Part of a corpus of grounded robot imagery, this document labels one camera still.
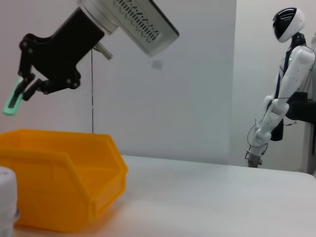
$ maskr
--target white backdrop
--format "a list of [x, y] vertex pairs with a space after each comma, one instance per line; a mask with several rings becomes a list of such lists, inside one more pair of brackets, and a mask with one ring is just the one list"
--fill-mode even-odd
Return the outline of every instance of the white backdrop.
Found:
[[228, 163], [236, 1], [155, 2], [180, 38], [153, 59], [122, 30], [104, 38], [114, 57], [93, 53], [94, 132], [126, 155]]
[[[23, 36], [52, 35], [76, 7], [75, 0], [0, 0], [1, 111], [17, 81]], [[91, 132], [91, 53], [80, 62], [78, 70], [81, 88], [47, 96], [37, 92], [29, 102], [21, 103], [15, 117], [5, 117], [1, 112], [0, 132], [17, 128]]]
[[[298, 7], [304, 12], [306, 27], [302, 33], [310, 45], [316, 32], [314, 1], [237, 1], [230, 164], [246, 165], [243, 158], [248, 149], [247, 133], [255, 118], [259, 118], [263, 98], [273, 91], [280, 60], [290, 45], [290, 41], [279, 43], [272, 28], [274, 15], [287, 7]], [[262, 167], [290, 171], [301, 168], [304, 126], [298, 122], [285, 127], [284, 139], [269, 144]]]

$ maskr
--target white table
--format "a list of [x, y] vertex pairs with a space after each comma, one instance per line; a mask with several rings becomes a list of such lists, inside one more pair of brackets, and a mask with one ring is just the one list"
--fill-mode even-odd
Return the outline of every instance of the white table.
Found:
[[125, 194], [74, 235], [18, 237], [316, 236], [316, 179], [286, 171], [127, 157]]

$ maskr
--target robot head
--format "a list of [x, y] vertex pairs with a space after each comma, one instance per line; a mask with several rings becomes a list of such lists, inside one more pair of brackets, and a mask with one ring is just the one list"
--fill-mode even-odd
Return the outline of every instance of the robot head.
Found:
[[305, 27], [305, 16], [298, 8], [286, 8], [273, 18], [273, 30], [281, 43], [288, 41], [293, 35]]

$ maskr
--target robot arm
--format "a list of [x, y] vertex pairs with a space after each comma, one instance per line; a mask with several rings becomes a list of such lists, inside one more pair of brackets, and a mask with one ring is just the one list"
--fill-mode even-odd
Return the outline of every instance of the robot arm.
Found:
[[257, 167], [262, 163], [261, 156], [268, 147], [271, 132], [285, 117], [289, 109], [288, 99], [299, 88], [315, 63], [314, 51], [305, 46], [296, 47], [291, 56], [290, 65], [280, 84], [278, 98], [267, 96], [264, 99], [262, 120], [255, 125], [254, 138], [246, 154], [250, 167]]
[[[15, 115], [21, 100], [28, 101], [36, 91], [47, 95], [78, 88], [77, 63], [94, 47], [111, 58], [98, 42], [118, 27], [148, 56], [160, 53], [179, 37], [153, 0], [78, 0], [78, 4], [52, 36], [24, 36], [20, 43], [19, 81], [4, 108], [5, 115]], [[37, 79], [30, 85], [36, 78], [33, 67], [48, 80]]]

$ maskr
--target orange bin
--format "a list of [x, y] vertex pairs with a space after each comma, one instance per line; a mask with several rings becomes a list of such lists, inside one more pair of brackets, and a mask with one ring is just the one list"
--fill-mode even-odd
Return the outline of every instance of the orange bin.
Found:
[[0, 135], [0, 166], [16, 173], [18, 224], [59, 232], [97, 219], [128, 172], [109, 135], [34, 130]]

